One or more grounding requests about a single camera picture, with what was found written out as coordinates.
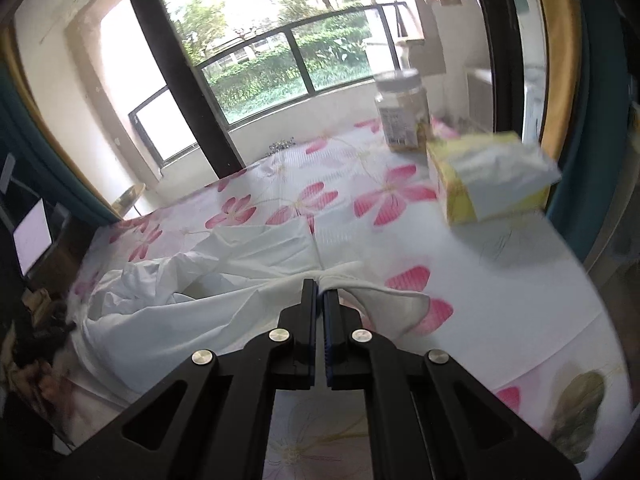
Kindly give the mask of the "yellow curtain right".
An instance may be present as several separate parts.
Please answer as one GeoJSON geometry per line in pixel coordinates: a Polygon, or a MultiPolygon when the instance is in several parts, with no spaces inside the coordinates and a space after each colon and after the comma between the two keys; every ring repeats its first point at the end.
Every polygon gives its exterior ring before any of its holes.
{"type": "Polygon", "coordinates": [[[582,14],[579,0],[540,0],[547,38],[547,104],[541,147],[561,158],[582,62],[582,14]]]}

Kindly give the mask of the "clear plastic snack jar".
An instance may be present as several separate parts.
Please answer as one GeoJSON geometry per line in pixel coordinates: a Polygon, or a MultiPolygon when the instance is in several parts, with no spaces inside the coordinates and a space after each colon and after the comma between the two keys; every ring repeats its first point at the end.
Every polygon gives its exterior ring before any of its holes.
{"type": "Polygon", "coordinates": [[[394,151],[426,152],[432,137],[426,89],[415,68],[404,68],[374,77],[375,105],[386,144],[394,151]]]}

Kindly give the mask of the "brown cardboard box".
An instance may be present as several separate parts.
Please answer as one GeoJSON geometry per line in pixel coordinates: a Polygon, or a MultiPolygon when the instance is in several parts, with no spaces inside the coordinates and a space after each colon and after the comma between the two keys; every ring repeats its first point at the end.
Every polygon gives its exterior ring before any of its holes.
{"type": "Polygon", "coordinates": [[[60,204],[47,219],[51,222],[52,244],[28,271],[26,281],[31,290],[44,288],[49,294],[65,295],[75,281],[96,228],[60,204]]]}

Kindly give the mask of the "black balcony railing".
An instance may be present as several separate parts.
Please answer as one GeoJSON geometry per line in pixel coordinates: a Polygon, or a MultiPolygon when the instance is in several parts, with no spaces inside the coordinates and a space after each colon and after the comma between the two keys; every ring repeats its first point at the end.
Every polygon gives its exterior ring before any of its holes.
{"type": "Polygon", "coordinates": [[[169,15],[212,113],[225,132],[306,99],[363,84],[400,65],[403,1],[356,3],[232,39],[205,41],[210,21],[182,24],[190,8],[169,15]]]}

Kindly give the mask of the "floral pink white bedsheet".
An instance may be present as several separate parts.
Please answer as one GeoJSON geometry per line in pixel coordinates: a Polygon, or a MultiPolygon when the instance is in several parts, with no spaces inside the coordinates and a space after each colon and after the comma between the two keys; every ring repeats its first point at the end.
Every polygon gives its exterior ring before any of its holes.
{"type": "MultiPolygon", "coordinates": [[[[220,226],[302,220],[324,268],[361,261],[375,283],[431,307],[396,340],[447,351],[574,460],[604,471],[634,423],[627,367],[605,306],[542,214],[450,226],[424,156],[391,151],[377,119],[255,162],[145,217],[96,232],[70,316],[102,276],[187,252],[220,226]]],[[[82,366],[72,337],[65,429],[81,444],[131,403],[82,366]]]]}

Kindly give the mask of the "dried potted plant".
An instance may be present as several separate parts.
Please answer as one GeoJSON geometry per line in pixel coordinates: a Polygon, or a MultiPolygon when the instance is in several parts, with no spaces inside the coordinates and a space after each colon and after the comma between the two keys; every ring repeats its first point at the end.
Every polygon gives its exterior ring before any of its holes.
{"type": "Polygon", "coordinates": [[[282,140],[273,142],[268,146],[267,155],[272,156],[279,152],[288,150],[289,148],[292,148],[292,146],[295,146],[295,145],[296,145],[296,141],[294,138],[282,139],[282,140]]]}

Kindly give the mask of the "teal curtain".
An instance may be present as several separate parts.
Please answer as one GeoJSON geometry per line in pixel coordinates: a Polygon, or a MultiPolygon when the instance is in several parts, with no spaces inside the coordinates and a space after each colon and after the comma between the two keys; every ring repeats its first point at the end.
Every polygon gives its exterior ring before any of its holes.
{"type": "Polygon", "coordinates": [[[1,141],[24,162],[41,196],[50,203],[62,204],[92,226],[108,226],[118,221],[111,208],[81,182],[44,138],[4,61],[1,62],[1,141]]]}

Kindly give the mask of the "white air conditioner unit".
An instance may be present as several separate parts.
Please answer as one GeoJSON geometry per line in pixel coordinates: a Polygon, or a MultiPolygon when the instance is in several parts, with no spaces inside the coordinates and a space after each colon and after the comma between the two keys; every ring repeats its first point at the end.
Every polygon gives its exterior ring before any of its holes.
{"type": "Polygon", "coordinates": [[[467,67],[465,69],[468,90],[469,120],[480,130],[494,130],[494,86],[489,68],[467,67]]]}

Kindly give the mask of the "white hooded sun jacket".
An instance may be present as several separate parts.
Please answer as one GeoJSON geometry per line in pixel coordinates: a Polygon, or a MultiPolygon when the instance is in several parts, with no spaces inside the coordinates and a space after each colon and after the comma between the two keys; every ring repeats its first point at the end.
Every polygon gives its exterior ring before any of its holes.
{"type": "Polygon", "coordinates": [[[187,252],[106,272],[75,312],[73,345],[93,377],[132,402],[194,351],[221,356],[276,327],[307,278],[346,292],[391,340],[431,307],[423,292],[375,283],[361,261],[324,268],[302,220],[220,226],[187,252]]]}

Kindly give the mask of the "yellow tissue box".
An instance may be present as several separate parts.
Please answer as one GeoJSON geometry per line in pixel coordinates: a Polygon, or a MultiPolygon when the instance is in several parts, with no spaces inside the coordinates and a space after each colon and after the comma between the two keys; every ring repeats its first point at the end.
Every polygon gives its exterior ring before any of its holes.
{"type": "Polygon", "coordinates": [[[540,209],[561,171],[515,132],[468,133],[426,144],[430,179],[450,226],[540,209]]]}

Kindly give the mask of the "tan jacket pile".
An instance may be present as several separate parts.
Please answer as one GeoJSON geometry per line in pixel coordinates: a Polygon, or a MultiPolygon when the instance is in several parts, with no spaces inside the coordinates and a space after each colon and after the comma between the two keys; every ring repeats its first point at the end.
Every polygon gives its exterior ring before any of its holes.
{"type": "Polygon", "coordinates": [[[75,327],[64,300],[45,288],[26,290],[1,320],[1,388],[50,415],[58,391],[53,361],[75,327]]]}

